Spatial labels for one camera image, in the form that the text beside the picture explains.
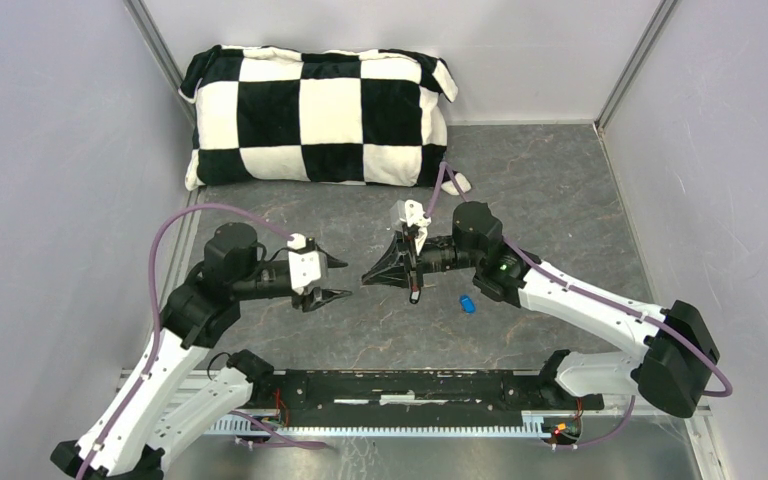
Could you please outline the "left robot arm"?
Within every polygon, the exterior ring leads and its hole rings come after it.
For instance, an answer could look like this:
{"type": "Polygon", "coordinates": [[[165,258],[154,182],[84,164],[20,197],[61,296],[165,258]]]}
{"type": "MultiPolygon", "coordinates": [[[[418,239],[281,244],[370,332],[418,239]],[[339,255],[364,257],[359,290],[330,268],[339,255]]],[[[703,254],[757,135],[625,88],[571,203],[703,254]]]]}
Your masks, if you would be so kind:
{"type": "Polygon", "coordinates": [[[57,444],[52,463],[74,479],[161,479],[174,460],[217,420],[243,406],[262,407],[274,394],[274,369],[256,355],[234,354],[189,400],[167,406],[183,381],[241,317],[248,300],[287,297],[310,312],[347,296],[319,281],[346,262],[311,237],[292,235],[284,260],[268,259],[256,230],[227,223],[167,298],[158,332],[99,420],[78,440],[57,444]]]}

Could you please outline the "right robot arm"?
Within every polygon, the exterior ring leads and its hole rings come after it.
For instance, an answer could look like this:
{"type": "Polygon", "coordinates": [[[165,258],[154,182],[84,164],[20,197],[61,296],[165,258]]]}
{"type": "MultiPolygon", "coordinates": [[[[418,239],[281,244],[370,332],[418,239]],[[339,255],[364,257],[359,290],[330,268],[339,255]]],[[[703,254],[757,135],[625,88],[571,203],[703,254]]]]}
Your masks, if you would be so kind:
{"type": "Polygon", "coordinates": [[[366,272],[366,286],[403,288],[418,303],[428,274],[473,269],[472,283],[490,300],[553,316],[614,346],[583,354],[558,351],[537,382],[540,400],[562,408],[575,397],[639,395],[658,410],[694,415],[713,396],[720,354],[700,311],[677,300],[669,308],[635,301],[576,279],[510,241],[485,203],[455,208],[451,233],[430,237],[420,203],[397,202],[394,237],[366,272]]]}

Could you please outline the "black key fob tag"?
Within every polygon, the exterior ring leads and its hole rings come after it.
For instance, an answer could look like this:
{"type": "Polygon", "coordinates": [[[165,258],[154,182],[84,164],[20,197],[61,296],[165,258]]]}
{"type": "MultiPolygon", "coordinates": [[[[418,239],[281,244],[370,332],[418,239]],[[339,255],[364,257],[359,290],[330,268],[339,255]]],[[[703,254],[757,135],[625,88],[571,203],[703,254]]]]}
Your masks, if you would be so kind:
{"type": "Polygon", "coordinates": [[[417,304],[421,298],[421,285],[416,281],[411,281],[409,285],[409,303],[417,304]]]}

